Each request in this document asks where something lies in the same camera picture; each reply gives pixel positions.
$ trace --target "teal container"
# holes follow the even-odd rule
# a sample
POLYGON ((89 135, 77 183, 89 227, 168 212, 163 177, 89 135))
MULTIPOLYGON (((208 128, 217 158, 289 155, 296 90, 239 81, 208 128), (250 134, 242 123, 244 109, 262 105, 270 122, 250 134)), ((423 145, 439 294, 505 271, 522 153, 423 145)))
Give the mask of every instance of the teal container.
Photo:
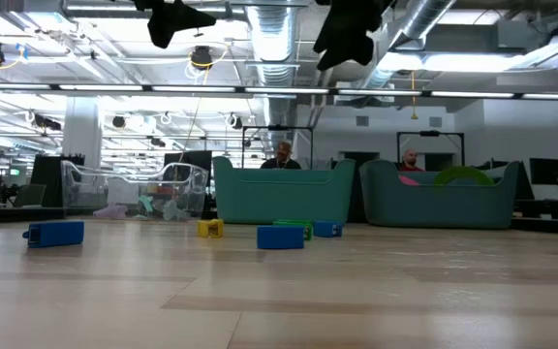
POLYGON ((512 223, 519 163, 484 171, 495 185, 456 180, 433 184, 438 173, 403 172, 419 186, 405 185, 393 163, 360 167, 365 214, 370 224, 389 227, 507 229, 512 223))
POLYGON ((311 237, 314 235, 314 222, 312 221, 296 221, 296 220, 289 220, 289 219, 279 219, 272 222, 272 225, 303 227, 303 237, 306 241, 311 241, 311 237))
POLYGON ((348 219, 353 160, 341 161, 331 171, 235 169, 221 156, 213 159, 213 166, 217 213, 226 223, 348 219))

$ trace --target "pink object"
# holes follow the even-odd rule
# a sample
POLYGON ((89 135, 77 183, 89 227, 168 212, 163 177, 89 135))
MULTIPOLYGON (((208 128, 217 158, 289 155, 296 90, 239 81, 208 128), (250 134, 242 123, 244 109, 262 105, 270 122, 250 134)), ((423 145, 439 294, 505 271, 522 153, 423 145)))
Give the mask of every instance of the pink object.
POLYGON ((413 185, 413 186, 419 185, 418 182, 416 182, 413 179, 410 179, 410 178, 408 178, 404 175, 400 175, 399 180, 401 180, 402 183, 404 183, 406 185, 413 185))
POLYGON ((103 209, 94 211, 96 218, 124 219, 126 218, 127 207, 122 205, 109 205, 103 209))

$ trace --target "green block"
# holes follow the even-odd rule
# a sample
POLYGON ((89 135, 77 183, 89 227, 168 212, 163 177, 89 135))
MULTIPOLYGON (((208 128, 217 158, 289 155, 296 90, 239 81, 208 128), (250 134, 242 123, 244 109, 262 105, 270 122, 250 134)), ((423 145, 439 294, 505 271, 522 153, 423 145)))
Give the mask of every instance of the green block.
POLYGON ((303 238, 306 241, 310 241, 311 237, 314 235, 314 222, 312 222, 312 221, 279 219, 279 220, 276 220, 276 221, 272 222, 272 225, 303 227, 304 228, 303 238))

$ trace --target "air vent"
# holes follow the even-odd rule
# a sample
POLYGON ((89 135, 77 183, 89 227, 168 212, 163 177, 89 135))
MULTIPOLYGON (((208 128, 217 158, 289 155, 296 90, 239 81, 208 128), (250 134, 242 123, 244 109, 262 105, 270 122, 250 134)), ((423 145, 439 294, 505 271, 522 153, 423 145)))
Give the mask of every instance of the air vent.
POLYGON ((357 127, 368 127, 369 126, 369 116, 357 116, 356 117, 357 127))
POLYGON ((443 127, 443 118, 440 116, 430 117, 430 127, 434 127, 434 128, 443 127))

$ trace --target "ceiling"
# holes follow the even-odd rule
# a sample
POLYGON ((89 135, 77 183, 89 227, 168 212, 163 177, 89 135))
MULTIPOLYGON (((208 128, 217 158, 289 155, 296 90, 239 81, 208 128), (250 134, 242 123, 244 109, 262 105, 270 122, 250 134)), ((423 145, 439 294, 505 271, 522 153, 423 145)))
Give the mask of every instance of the ceiling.
MULTIPOLYGON (((248 3, 264 1, 268 0, 251 0, 248 3)), ((185 3, 197 7, 225 7, 224 1, 185 3)), ((146 27, 148 14, 139 12, 118 12, 113 8, 104 12, 70 9, 59 12, 49 9, 19 13, 0 12, 0 43, 4 44, 2 50, 6 56, 3 67, 7 68, 0 69, 0 82, 259 85, 257 68, 263 62, 254 52, 249 23, 241 20, 245 18, 240 10, 241 6, 238 5, 241 3, 243 1, 232 1, 234 16, 229 20, 219 20, 215 26, 199 31, 176 33, 167 49, 152 45, 146 27), (207 75, 196 71, 190 64, 189 55, 199 46, 210 47, 214 60, 214 65, 207 75)), ((349 61, 337 66, 329 74, 319 74, 316 66, 320 57, 312 47, 328 14, 328 8, 317 6, 310 1, 300 0, 296 3, 305 6, 298 8, 294 53, 288 62, 283 62, 296 67, 294 85, 335 86, 342 83, 355 84, 366 79, 375 69, 377 59, 364 67, 349 61)), ((405 14, 405 3, 406 1, 400 0, 396 11, 388 16, 402 17, 405 14)), ((88 6, 131 7, 132 3, 69 0, 67 5, 71 9, 84 9, 88 6)), ((536 43, 540 42, 541 47, 546 48, 548 42, 544 37, 548 35, 544 31, 558 26, 558 1, 457 0, 438 22, 437 29, 428 36, 428 43, 432 47, 453 46, 454 43, 459 43, 455 44, 456 48, 450 49, 462 52, 468 48, 463 46, 462 41, 455 41, 450 36, 449 29, 456 33, 457 28, 466 28, 467 33, 473 30, 475 35, 478 35, 481 31, 498 28, 498 32, 501 33, 502 30, 507 30, 503 24, 509 22, 522 25, 536 43)), ((384 30, 381 33, 375 33, 372 37, 378 41, 384 35, 384 30)), ((531 50, 517 52, 514 56, 527 57, 529 51, 531 50)), ((440 52, 429 51, 426 54, 429 57, 438 53, 440 52)), ((470 69, 468 72, 442 72, 424 65, 413 72, 397 70, 392 74, 387 87, 556 92, 558 69, 532 66, 530 69, 523 69, 521 73, 480 73, 470 69)), ((0 137, 0 151, 5 154, 0 156, 0 162, 27 164, 36 152, 61 151, 61 133, 49 131, 49 137, 38 137, 45 130, 32 126, 28 120, 32 117, 29 111, 32 111, 65 127, 66 99, 65 95, 0 92, 0 133, 20 135, 0 137)), ((310 114, 311 101, 299 97, 297 102, 299 107, 296 122, 305 125, 310 114)), ((109 157, 118 155, 118 164, 129 164, 121 167, 156 169, 162 165, 164 152, 181 150, 185 143, 186 149, 206 148, 220 153, 229 151, 234 158, 239 158, 241 131, 234 130, 229 125, 230 117, 239 116, 243 124, 249 126, 267 124, 264 98, 257 96, 223 99, 101 96, 99 103, 101 113, 105 117, 103 166, 106 168, 116 167, 109 157), (116 116, 136 118, 139 122, 136 124, 138 127, 115 128, 112 120, 116 116), (148 117, 156 119, 154 123, 150 123, 155 126, 149 131, 143 128, 148 117), (181 139, 170 140, 167 147, 157 147, 151 145, 149 139, 143 136, 146 132, 153 133, 157 138, 171 136, 181 139), (189 134, 194 138, 187 142, 189 134), (200 141, 200 137, 206 137, 207 141, 200 141)), ((354 109, 335 107, 335 101, 332 99, 326 100, 325 104, 325 113, 317 124, 320 132, 337 132, 354 123, 354 109), (350 118, 341 119, 345 114, 349 114, 350 118)), ((392 115, 389 111, 402 110, 412 104, 412 98, 385 100, 378 104, 377 108, 368 108, 367 114, 392 115)), ((455 105, 456 101, 446 99, 419 101, 420 108, 430 108, 423 110, 424 112, 436 111, 441 116, 452 117, 455 105)), ((385 121, 374 122, 368 132, 404 127, 401 122, 395 123, 393 120, 393 117, 388 117, 385 121)), ((258 136, 264 139, 264 133, 258 136)), ((248 149, 248 165, 257 166, 261 160, 251 159, 251 155, 262 158, 269 148, 270 145, 266 142, 254 142, 248 149)))

